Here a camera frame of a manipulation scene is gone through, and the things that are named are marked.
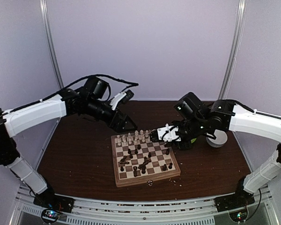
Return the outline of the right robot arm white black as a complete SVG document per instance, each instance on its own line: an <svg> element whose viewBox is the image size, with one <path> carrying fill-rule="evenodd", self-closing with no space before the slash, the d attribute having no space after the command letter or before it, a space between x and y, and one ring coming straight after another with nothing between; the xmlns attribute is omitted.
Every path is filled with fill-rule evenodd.
<svg viewBox="0 0 281 225"><path fill-rule="evenodd" d="M183 142L200 135L215 140L216 130L248 133L278 142L271 157L239 181L230 200L233 206L242 206L249 196L281 173L281 116L251 109L233 99L206 105L192 92L180 98L174 108L183 117L181 122L175 122L176 135Z"/></svg>

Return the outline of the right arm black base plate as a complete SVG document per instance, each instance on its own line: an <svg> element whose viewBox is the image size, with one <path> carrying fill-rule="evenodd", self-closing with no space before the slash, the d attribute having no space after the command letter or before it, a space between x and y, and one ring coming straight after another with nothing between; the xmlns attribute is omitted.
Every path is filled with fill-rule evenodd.
<svg viewBox="0 0 281 225"><path fill-rule="evenodd" d="M234 210L255 203L253 196L226 195L214 199L218 212Z"/></svg>

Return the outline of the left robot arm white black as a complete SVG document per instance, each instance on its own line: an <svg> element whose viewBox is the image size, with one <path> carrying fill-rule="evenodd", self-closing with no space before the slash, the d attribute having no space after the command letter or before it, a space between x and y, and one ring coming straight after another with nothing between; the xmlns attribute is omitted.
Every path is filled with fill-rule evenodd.
<svg viewBox="0 0 281 225"><path fill-rule="evenodd" d="M26 184L47 208L54 208L58 204L54 190L23 158L14 137L74 114L103 121L117 133L136 130L137 125L118 106L134 96L131 88L137 86L138 83L110 75L88 75L38 101L10 110L0 109L0 165Z"/></svg>

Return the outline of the wooden chess board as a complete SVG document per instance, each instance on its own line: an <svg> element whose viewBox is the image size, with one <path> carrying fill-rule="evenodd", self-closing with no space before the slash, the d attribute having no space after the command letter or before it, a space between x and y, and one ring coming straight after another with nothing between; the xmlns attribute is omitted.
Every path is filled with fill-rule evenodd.
<svg viewBox="0 0 281 225"><path fill-rule="evenodd" d="M113 169L117 187L127 187L181 175L171 147L152 142L149 130L111 137Z"/></svg>

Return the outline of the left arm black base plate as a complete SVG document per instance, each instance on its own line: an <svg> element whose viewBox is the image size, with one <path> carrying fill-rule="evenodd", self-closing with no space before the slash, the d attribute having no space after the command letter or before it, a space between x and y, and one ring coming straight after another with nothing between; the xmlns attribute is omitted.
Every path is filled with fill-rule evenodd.
<svg viewBox="0 0 281 225"><path fill-rule="evenodd" d="M74 199L70 197L56 195L53 200L49 203L45 203L45 201L41 201L39 197L35 197L33 203L35 205L49 208L54 211L71 213L74 206Z"/></svg>

